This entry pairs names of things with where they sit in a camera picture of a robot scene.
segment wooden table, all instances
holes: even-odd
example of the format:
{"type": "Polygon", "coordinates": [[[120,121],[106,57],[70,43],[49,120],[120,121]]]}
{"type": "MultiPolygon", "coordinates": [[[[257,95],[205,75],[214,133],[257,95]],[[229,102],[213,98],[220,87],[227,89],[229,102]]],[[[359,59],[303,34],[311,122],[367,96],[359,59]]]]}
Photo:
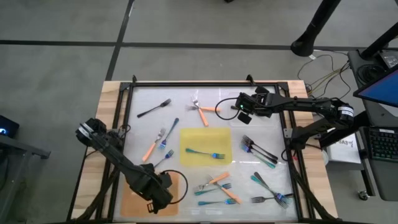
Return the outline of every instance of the wooden table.
{"type": "MultiPolygon", "coordinates": [[[[307,92],[305,91],[304,82],[301,80],[294,80],[294,81],[272,80],[272,81],[256,81],[256,82],[258,83],[287,82],[289,85],[289,91],[291,97],[293,96],[297,96],[299,98],[307,97],[307,92]]],[[[110,128],[113,123],[116,101],[119,93],[119,86],[120,82],[115,82],[115,81],[104,82],[101,92],[101,97],[99,99],[96,118],[102,120],[102,122],[105,123],[105,125],[107,125],[108,128],[110,128]]],[[[122,119],[124,116],[124,108],[126,107],[126,98],[127,98],[127,93],[125,93],[123,97],[119,124],[122,123],[122,119]]],[[[295,112],[294,115],[297,126],[306,126],[313,122],[312,114],[309,112],[295,112]]],[[[318,143],[315,141],[308,143],[318,145],[318,143]]],[[[305,168],[307,171],[307,177],[311,191],[315,194],[319,202],[326,208],[326,210],[334,217],[337,217],[335,201],[333,200],[328,174],[326,173],[326,168],[323,163],[322,152],[319,149],[315,149],[313,147],[307,147],[302,152],[303,152],[305,168]]],[[[100,190],[104,164],[105,164],[105,157],[98,152],[90,155],[85,160],[72,212],[72,218],[76,218],[79,215],[81,215],[85,211],[86,207],[94,199],[98,191],[100,190]]],[[[103,217],[106,216],[106,212],[108,211],[107,202],[109,201],[109,193],[110,190],[107,194],[108,197],[105,200],[103,217]]],[[[301,198],[304,217],[308,217],[308,212],[306,211],[307,206],[305,204],[305,197],[303,193],[300,194],[300,198],[301,198]]]]}

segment wheel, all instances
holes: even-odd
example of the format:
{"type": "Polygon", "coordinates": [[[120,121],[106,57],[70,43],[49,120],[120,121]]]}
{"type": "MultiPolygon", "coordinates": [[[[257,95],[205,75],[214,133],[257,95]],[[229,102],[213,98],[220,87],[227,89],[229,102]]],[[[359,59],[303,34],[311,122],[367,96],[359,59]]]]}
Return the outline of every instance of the wheel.
{"type": "Polygon", "coordinates": [[[358,197],[361,200],[367,200],[369,198],[369,195],[365,190],[363,190],[361,192],[358,192],[358,197]]]}

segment monitor screen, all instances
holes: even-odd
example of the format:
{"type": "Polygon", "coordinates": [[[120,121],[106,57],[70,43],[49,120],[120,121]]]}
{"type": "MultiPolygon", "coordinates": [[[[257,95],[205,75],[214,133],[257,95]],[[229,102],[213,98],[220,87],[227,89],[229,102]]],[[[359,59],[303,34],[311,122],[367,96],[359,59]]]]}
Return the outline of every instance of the monitor screen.
{"type": "Polygon", "coordinates": [[[367,100],[398,106],[398,69],[358,92],[367,100]]]}

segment orange handle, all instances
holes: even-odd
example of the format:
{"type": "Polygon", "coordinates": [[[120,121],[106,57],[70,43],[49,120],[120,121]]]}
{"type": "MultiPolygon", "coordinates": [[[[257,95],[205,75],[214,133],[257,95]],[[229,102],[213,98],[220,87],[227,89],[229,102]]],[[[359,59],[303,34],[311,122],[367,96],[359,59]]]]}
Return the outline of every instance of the orange handle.
{"type": "Polygon", "coordinates": [[[154,142],[154,143],[150,146],[150,148],[149,148],[148,151],[147,151],[147,154],[145,154],[144,157],[142,158],[142,161],[145,162],[145,161],[148,159],[148,157],[150,156],[150,154],[151,154],[152,151],[154,150],[155,145],[156,145],[156,142],[154,142]]]}
{"type": "Polygon", "coordinates": [[[217,182],[217,181],[219,181],[219,180],[222,180],[222,179],[224,179],[224,178],[226,178],[226,177],[229,177],[229,172],[225,172],[225,173],[219,175],[218,177],[216,177],[216,178],[214,178],[213,180],[211,180],[211,181],[209,182],[209,184],[214,184],[215,182],[217,182]]]}
{"type": "Polygon", "coordinates": [[[206,118],[205,118],[205,115],[203,114],[203,112],[201,111],[200,108],[198,108],[198,111],[199,111],[201,120],[203,121],[203,124],[204,124],[206,127],[209,126],[209,123],[207,123],[207,120],[206,120],[206,118]]]}
{"type": "Polygon", "coordinates": [[[242,200],[236,196],[235,194],[233,194],[232,192],[230,192],[229,190],[225,189],[224,187],[221,188],[223,190],[223,192],[225,192],[226,194],[228,194],[228,196],[232,199],[235,199],[236,202],[238,203],[242,203],[242,200]]]}
{"type": "Polygon", "coordinates": [[[205,111],[212,111],[212,112],[214,112],[214,110],[215,110],[216,108],[201,107],[200,109],[205,110],[205,111]]]}

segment blue light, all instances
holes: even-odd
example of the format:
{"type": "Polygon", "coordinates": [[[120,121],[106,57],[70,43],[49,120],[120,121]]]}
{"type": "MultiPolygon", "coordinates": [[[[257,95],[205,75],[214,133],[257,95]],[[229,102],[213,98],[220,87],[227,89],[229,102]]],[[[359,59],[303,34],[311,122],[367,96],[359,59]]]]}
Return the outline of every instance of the blue light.
{"type": "Polygon", "coordinates": [[[4,128],[0,128],[0,134],[7,134],[7,130],[5,130],[4,128]]]}

